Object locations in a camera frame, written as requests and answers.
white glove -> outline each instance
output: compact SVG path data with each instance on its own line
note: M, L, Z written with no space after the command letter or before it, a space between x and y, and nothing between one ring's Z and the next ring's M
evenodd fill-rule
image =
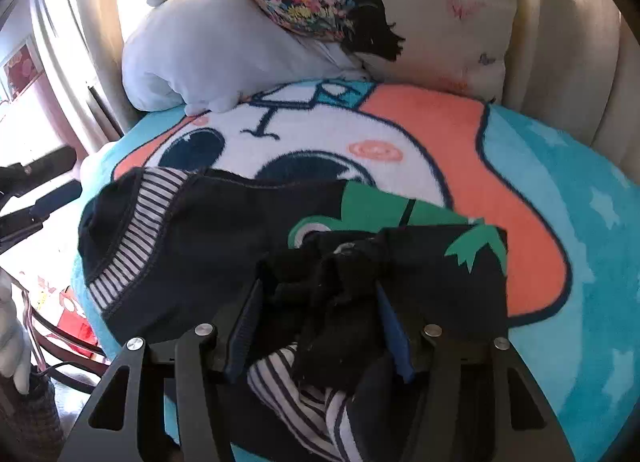
M18 392L29 393L31 341L18 321L11 277L0 268L0 376L14 378Z

picture frame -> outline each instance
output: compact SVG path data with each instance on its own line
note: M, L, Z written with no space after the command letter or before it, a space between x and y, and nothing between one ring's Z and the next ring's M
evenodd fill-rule
M0 96L9 102L20 97L43 73L40 55L30 34L0 61Z

silver screw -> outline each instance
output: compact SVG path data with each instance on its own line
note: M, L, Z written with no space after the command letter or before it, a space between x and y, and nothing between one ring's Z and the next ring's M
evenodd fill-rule
M422 333L429 337L440 337L442 336L442 328L438 325L427 325L422 329Z
M142 337L134 337L127 342L127 348L129 350L140 350L145 345L145 340Z
M506 337L496 337L494 339L494 346L498 350L509 350L509 348L511 348L511 343Z
M209 323L203 323L201 325L196 326L196 336L208 336L212 333L213 327Z

black and white striped fabric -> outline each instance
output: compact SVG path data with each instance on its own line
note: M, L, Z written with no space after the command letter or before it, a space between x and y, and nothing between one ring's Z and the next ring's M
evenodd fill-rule
M271 408L306 449L333 462L362 462L351 432L345 392L297 387L290 371L297 344L254 363L249 387Z
M109 265L88 285L101 311L110 309L142 272L158 241L167 209L189 176L177 169L145 170L133 216L118 248Z

bed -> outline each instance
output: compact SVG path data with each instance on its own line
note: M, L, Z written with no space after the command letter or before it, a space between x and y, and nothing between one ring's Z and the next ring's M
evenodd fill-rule
M302 82L222 114L146 115L84 172L82 203L131 168L155 165L281 182L353 179L499 225L510 249L510 340L579 462L600 460L640 397L640 189L564 132L414 86ZM115 356L121 345L79 258L72 286Z

